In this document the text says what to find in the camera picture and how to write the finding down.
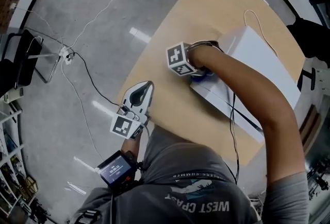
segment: gray t-shirt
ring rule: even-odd
[[[249,199],[210,148],[156,127],[148,143],[139,185],[114,199],[115,223],[257,223]],[[96,188],[73,216],[98,210],[97,223],[110,223],[111,192]],[[308,223],[305,173],[271,184],[264,223]]]

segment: black cable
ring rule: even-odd
[[[114,103],[114,102],[112,102],[110,99],[108,99],[106,96],[104,96],[98,89],[97,89],[97,87],[95,86],[95,84],[94,84],[94,82],[93,82],[93,79],[92,79],[92,77],[91,77],[91,74],[89,73],[89,70],[88,70],[88,67],[87,67],[87,63],[86,63],[86,61],[84,60],[84,58],[78,53],[78,52],[75,52],[72,48],[71,48],[71,50],[73,51],[72,53],[69,53],[68,55],[67,55],[67,58],[69,58],[70,57],[70,55],[75,55],[75,54],[77,54],[81,59],[82,59],[82,61],[84,62],[84,64],[85,64],[85,68],[86,68],[86,71],[87,71],[87,74],[88,74],[88,76],[89,76],[89,78],[90,78],[90,80],[91,80],[91,82],[92,82],[92,84],[93,84],[93,87],[96,89],[96,91],[104,98],[104,99],[106,99],[108,102],[110,102],[111,104],[113,104],[113,105],[116,105],[116,106],[119,106],[117,103]]]
[[[112,192],[112,195],[111,195],[111,207],[110,207],[110,224],[114,223],[113,222],[113,217],[114,217],[113,204],[114,204],[114,195],[113,195],[113,192]]]
[[[53,37],[51,37],[51,36],[49,36],[49,35],[47,35],[47,34],[45,34],[45,33],[42,33],[42,32],[39,32],[39,31],[37,31],[37,30],[34,30],[34,29],[32,29],[32,28],[29,28],[29,27],[25,27],[26,29],[29,29],[29,30],[32,30],[32,31],[34,31],[34,32],[37,32],[37,33],[39,33],[39,34],[41,34],[41,35],[44,35],[44,36],[46,36],[46,37],[48,37],[48,38],[50,38],[50,39],[52,39],[52,40],[54,40],[54,41],[56,41],[56,42],[58,42],[59,44],[61,44],[61,45],[64,45],[64,46],[66,46],[66,47],[69,47],[68,45],[66,45],[66,44],[64,44],[63,42],[60,42],[60,41],[58,41],[57,39],[55,39],[55,38],[53,38]],[[93,79],[92,79],[92,77],[91,77],[91,75],[90,75],[90,73],[89,73],[89,71],[88,71],[88,68],[87,68],[87,64],[86,64],[86,61],[84,60],[84,58],[78,53],[78,52],[76,52],[75,50],[73,50],[72,48],[70,48],[71,50],[72,50],[72,53],[70,53],[70,54],[68,54],[67,55],[67,58],[69,58],[70,57],[70,55],[74,55],[74,54],[77,54],[82,60],[83,60],[83,62],[84,62],[84,64],[85,64],[85,67],[86,67],[86,71],[87,71],[87,74],[88,74],[88,76],[89,76],[89,78],[90,78],[90,80],[91,80],[91,82],[92,82],[92,84],[93,84],[93,87],[96,89],[96,91],[103,97],[103,98],[105,98],[108,102],[110,102],[111,104],[113,104],[113,105],[116,105],[116,106],[119,106],[117,103],[114,103],[114,102],[112,102],[110,99],[108,99],[107,97],[105,97],[98,89],[97,89],[97,87],[95,86],[95,84],[94,84],[94,82],[93,82]]]
[[[235,125],[235,114],[234,114],[235,100],[236,100],[236,94],[234,93],[233,107],[232,107],[232,111],[230,113],[230,118],[229,118],[229,128],[230,128],[230,132],[232,134],[233,140],[234,140],[234,149],[235,149],[235,153],[236,153],[237,172],[236,172],[236,177],[234,177],[234,179],[235,179],[235,183],[237,184],[237,182],[238,182],[238,176],[239,176],[239,157],[238,157],[238,151],[237,151],[237,142],[236,142],[236,137],[235,137],[235,130],[234,130],[234,132],[232,131],[232,122],[234,123],[233,124],[233,127]]]

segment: white box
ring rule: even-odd
[[[248,65],[272,81],[294,109],[300,96],[299,89],[273,50],[252,28],[245,26],[223,35],[219,39],[219,46],[229,56]],[[191,87],[226,116],[230,117],[233,92],[221,79],[214,75],[202,82],[192,83]],[[261,128],[260,123],[237,97],[235,109],[238,111],[235,110],[235,123],[255,140],[262,142],[262,131],[256,129],[242,115],[259,128]]]

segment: white shelf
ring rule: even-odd
[[[17,158],[22,163],[22,172],[21,173],[26,178],[26,171],[24,168],[23,157],[22,157],[22,148],[24,147],[24,144],[20,143],[19,130],[18,130],[18,115],[22,113],[22,110],[16,109],[16,107],[14,107],[13,105],[6,105],[6,110],[3,112],[8,113],[8,115],[7,116],[0,115],[0,117],[2,118],[0,120],[0,142],[4,148],[4,150],[3,150],[4,155],[0,161],[0,168],[4,164],[8,164],[10,170],[13,172],[13,174],[11,175],[13,183],[16,182],[17,185],[20,185],[19,181],[17,179],[17,176],[16,176],[16,172],[14,170],[14,166],[12,164],[11,158],[14,156],[17,156]],[[4,131],[6,131],[6,133],[10,136],[12,141],[17,146],[10,153],[8,153]],[[13,205],[11,205],[10,202],[5,198],[5,196],[0,192],[0,196],[8,204],[8,206],[10,208],[9,212],[2,209],[1,207],[0,207],[0,210],[3,211],[7,216],[9,216],[9,214],[12,212],[12,209],[17,204],[18,200],[21,199],[22,195],[19,195],[19,197],[16,197],[16,195],[12,191],[11,187],[9,186],[9,184],[8,184],[7,180],[5,179],[1,170],[0,170],[0,178],[7,185],[7,188],[8,188],[8,191],[10,192],[10,194],[15,198],[15,203]]]
[[[12,207],[11,207],[11,209],[10,209],[10,211],[8,212],[8,215],[7,215],[7,217],[9,216],[9,214],[12,212],[12,210],[14,209],[14,207],[16,206],[16,204],[17,204],[17,202],[21,199],[21,197],[22,197],[22,195],[20,195],[17,199],[16,199],[16,201],[15,201],[15,203],[12,205]]]

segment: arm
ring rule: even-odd
[[[196,67],[205,66],[222,79],[260,122],[266,142],[268,185],[305,171],[294,112],[269,79],[213,47],[199,47],[189,58]]]
[[[123,153],[130,151],[133,154],[134,159],[138,160],[140,149],[141,134],[135,138],[135,140],[125,139],[121,148]]]

